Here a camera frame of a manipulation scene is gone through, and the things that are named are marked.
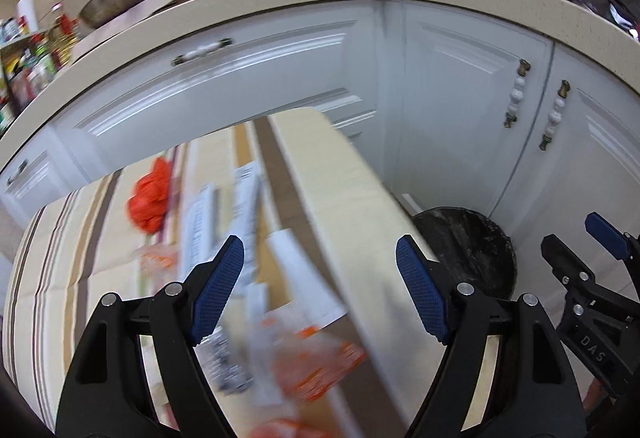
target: black trash bag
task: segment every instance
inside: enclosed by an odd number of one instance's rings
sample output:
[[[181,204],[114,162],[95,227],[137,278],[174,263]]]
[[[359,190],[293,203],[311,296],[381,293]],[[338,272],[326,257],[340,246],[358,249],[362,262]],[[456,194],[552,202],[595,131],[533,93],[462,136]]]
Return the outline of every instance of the black trash bag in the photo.
[[[491,297],[511,297],[516,255],[511,239],[493,221],[453,207],[421,212],[412,221],[456,281],[471,283]]]

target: kitchen cabinet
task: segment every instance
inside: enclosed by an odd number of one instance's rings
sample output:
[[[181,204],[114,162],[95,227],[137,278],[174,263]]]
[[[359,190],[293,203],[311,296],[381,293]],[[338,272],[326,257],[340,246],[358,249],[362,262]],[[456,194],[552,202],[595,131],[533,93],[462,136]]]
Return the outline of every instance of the kitchen cabinet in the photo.
[[[570,88],[562,106],[562,81]],[[555,131],[540,149],[551,114]],[[556,46],[548,84],[518,167],[491,218],[511,237],[518,261],[514,295],[535,293],[552,318],[564,288],[540,242],[562,239],[614,291],[632,289],[624,265],[584,230],[593,211],[620,231],[640,233],[640,97],[604,69]]]
[[[402,107],[392,122],[401,135],[388,154],[392,190],[424,209],[489,214],[529,135],[552,43],[461,10],[404,4],[404,13]],[[521,59],[527,64],[518,74]],[[516,121],[506,129],[512,102]]]
[[[372,147],[365,127],[378,101],[374,10],[379,5],[353,1],[290,8],[180,40],[88,91],[55,119],[56,129],[92,179],[211,131],[295,106],[316,107],[347,136],[357,137],[356,144]],[[172,66],[176,56],[225,38],[232,39],[229,47]]]
[[[0,173],[0,198],[26,227],[38,209],[89,182],[53,128],[44,126]]]

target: table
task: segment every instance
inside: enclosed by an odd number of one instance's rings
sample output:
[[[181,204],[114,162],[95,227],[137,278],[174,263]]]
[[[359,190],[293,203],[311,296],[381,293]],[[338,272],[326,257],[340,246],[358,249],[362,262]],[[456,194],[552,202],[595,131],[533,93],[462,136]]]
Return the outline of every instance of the table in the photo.
[[[301,108],[214,132],[164,155],[172,162],[177,194],[163,229],[153,236],[134,228],[126,214],[134,183],[149,172],[153,158],[75,191],[31,220],[10,279],[2,349],[6,370],[33,410],[54,427],[75,346],[105,292],[116,291],[123,299],[151,293],[145,291],[148,281],[133,256],[136,249],[160,242],[179,244],[180,219],[209,182],[219,187],[219,223],[222,229],[228,227],[233,171],[257,161],[263,176],[257,280],[268,283],[271,308],[290,298],[265,238],[290,228],[349,308],[348,315],[327,331],[363,345],[369,354],[338,388],[303,408],[300,417],[336,438],[404,436],[444,348],[422,327],[396,268],[396,241],[411,234],[425,255],[434,257],[348,141],[323,115]],[[488,349],[492,352],[485,353],[489,359],[469,424],[480,420],[486,405],[495,345]],[[145,367],[154,402],[162,406],[157,366],[145,358]],[[239,437],[264,418],[252,409],[249,396],[216,394]]]

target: drawer handle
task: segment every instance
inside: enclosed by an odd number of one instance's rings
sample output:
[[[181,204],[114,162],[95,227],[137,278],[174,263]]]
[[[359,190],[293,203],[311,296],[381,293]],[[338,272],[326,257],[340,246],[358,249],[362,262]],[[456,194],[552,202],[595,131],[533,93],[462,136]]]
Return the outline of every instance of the drawer handle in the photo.
[[[24,160],[19,166],[18,166],[18,170],[15,171],[14,174],[12,174],[11,176],[9,176],[6,179],[6,186],[11,185],[13,182],[15,182],[15,180],[18,179],[18,177],[22,174],[22,172],[27,168],[27,165],[29,164],[29,162],[27,160]]]
[[[545,132],[542,135],[542,142],[540,142],[539,145],[541,151],[546,151],[546,146],[551,143],[551,140],[553,140],[554,132],[556,132],[556,126],[562,121],[562,110],[566,104],[566,97],[569,94],[570,89],[571,85],[569,82],[563,80],[560,85],[560,89],[558,89],[558,97],[554,100],[553,109],[546,120]]]
[[[234,43],[233,39],[220,39],[213,44],[208,44],[207,46],[201,46],[197,50],[193,50],[193,52],[187,52],[184,55],[176,56],[172,61],[172,66],[179,66],[180,64],[184,64],[185,62],[189,62],[190,60],[195,60],[196,58],[203,58],[203,56],[209,55],[210,53],[215,53],[222,48],[226,48]]]
[[[518,74],[513,81],[513,89],[509,95],[510,103],[507,107],[507,113],[504,115],[504,126],[507,129],[511,129],[511,124],[518,121],[518,106],[524,98],[524,76],[527,71],[531,69],[529,64],[524,58],[520,59],[520,65],[518,66]]]

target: silver screw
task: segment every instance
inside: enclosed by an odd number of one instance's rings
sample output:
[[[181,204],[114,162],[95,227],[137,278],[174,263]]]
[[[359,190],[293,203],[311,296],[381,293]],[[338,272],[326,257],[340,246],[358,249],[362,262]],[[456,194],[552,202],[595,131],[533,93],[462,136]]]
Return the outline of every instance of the silver screw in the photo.
[[[538,304],[538,298],[532,293],[524,294],[522,296],[522,300],[525,302],[525,304],[528,304],[529,306],[535,306],[536,304]]]
[[[102,306],[111,306],[114,302],[116,302],[116,300],[118,300],[116,294],[106,293],[102,296],[102,299],[100,299],[100,303],[102,304]]]
[[[469,283],[460,283],[456,289],[462,293],[463,295],[471,295],[473,292],[475,292],[476,290],[474,289],[473,286],[471,286],[471,284]]]
[[[180,283],[169,283],[164,287],[164,293],[167,295],[177,295],[182,291],[182,285]]]

